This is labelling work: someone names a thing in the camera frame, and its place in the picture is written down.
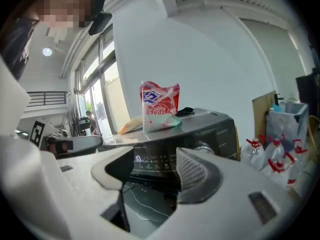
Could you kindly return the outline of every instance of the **trash bin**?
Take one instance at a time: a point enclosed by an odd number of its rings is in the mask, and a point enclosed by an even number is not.
[[[294,148],[293,140],[301,139],[303,145],[306,142],[308,131],[308,105],[305,103],[285,102],[282,105],[283,111],[269,111],[266,116],[266,144],[270,137],[272,140],[279,138],[285,152]]]

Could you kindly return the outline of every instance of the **red and white package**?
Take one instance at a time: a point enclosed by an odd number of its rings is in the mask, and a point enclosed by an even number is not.
[[[144,82],[140,87],[143,131],[158,131],[180,124],[178,112],[180,86],[160,87],[154,82]]]

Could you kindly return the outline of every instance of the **ceiling light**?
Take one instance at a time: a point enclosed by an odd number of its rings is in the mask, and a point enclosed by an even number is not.
[[[52,50],[49,47],[46,47],[42,50],[42,53],[44,56],[51,56],[52,55]]]

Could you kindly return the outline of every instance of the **railing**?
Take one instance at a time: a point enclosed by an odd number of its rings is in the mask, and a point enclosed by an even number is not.
[[[29,91],[31,100],[27,107],[66,104],[66,91]]]

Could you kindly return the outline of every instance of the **plastic bottle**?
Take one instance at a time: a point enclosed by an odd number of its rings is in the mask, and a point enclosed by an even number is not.
[[[265,156],[274,163],[285,156],[285,149],[280,140],[275,138],[265,149]]]
[[[284,157],[279,157],[276,162],[268,159],[268,166],[261,171],[283,189],[288,185],[290,166],[295,162],[289,153],[286,153],[285,155],[289,157],[291,163],[287,164]]]
[[[265,150],[257,138],[246,139],[249,145],[241,152],[241,161],[260,171],[265,164]]]
[[[288,185],[296,183],[299,173],[303,170],[306,163],[307,149],[302,148],[302,142],[300,139],[295,139],[294,149],[290,152],[291,157],[294,159],[294,164],[290,167]]]

